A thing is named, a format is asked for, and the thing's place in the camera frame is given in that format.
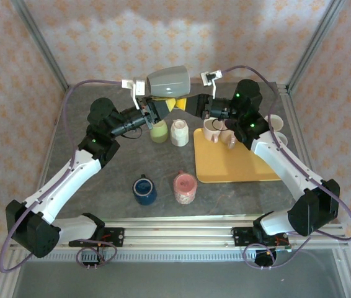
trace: pink mug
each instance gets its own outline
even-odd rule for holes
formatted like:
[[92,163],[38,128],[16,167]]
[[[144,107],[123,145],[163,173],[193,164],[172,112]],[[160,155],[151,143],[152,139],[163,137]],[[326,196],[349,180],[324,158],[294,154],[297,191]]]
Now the pink mug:
[[189,204],[195,199],[198,181],[191,174],[178,172],[173,182],[174,196],[178,203]]

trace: floral wallpaper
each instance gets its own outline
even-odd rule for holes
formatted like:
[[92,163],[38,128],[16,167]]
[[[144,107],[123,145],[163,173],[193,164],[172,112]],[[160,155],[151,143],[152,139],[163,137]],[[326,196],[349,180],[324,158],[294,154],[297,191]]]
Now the floral wallpaper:
[[[317,171],[338,181],[341,199],[351,208],[351,0],[316,52],[293,100]],[[340,212],[339,218],[350,234],[347,214]]]
[[[25,0],[69,83],[246,64],[287,83],[330,0]],[[254,78],[248,71],[233,76]]]
[[0,249],[5,207],[36,189],[62,96],[10,0],[0,0]]

